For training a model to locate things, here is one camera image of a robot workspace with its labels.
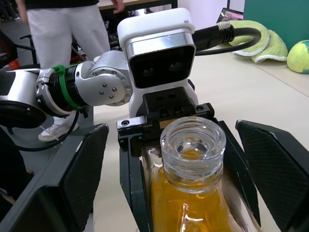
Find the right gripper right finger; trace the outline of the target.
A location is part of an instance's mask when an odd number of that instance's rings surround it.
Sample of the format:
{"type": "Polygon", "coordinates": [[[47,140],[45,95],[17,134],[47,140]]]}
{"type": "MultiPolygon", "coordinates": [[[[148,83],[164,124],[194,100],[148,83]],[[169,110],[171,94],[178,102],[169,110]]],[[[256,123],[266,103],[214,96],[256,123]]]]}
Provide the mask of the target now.
{"type": "Polygon", "coordinates": [[[291,133],[239,120],[245,161],[282,232],[309,230],[309,152],[291,133]]]}

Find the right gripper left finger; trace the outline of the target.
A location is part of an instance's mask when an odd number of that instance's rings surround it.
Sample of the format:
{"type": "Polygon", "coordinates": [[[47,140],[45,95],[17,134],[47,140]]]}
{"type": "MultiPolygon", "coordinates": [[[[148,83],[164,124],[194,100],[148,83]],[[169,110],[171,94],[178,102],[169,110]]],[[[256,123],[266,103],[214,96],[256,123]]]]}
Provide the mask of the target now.
{"type": "Polygon", "coordinates": [[[70,135],[0,223],[2,232],[82,232],[100,182],[109,127],[70,135]]]}

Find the bystander bare hand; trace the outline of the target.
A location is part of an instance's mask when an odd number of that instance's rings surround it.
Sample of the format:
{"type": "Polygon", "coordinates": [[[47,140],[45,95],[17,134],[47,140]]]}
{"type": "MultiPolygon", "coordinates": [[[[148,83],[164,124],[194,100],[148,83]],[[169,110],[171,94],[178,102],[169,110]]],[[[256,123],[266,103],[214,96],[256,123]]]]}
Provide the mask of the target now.
{"type": "Polygon", "coordinates": [[[113,11],[114,14],[121,13],[125,8],[123,0],[112,0],[112,3],[115,6],[115,10],[113,11]]]}

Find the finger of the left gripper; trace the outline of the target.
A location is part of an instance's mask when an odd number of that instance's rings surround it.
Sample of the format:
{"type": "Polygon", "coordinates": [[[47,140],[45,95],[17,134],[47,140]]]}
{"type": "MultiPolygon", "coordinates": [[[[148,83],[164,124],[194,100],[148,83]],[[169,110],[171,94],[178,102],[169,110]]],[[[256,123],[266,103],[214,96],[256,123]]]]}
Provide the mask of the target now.
{"type": "Polygon", "coordinates": [[[223,129],[226,135],[224,167],[227,168],[227,174],[231,177],[233,184],[254,219],[256,219],[257,224],[261,225],[257,190],[243,160],[244,151],[224,121],[215,119],[214,122],[223,129]]]}
{"type": "Polygon", "coordinates": [[[152,232],[139,140],[119,137],[120,185],[140,232],[152,232]]]}

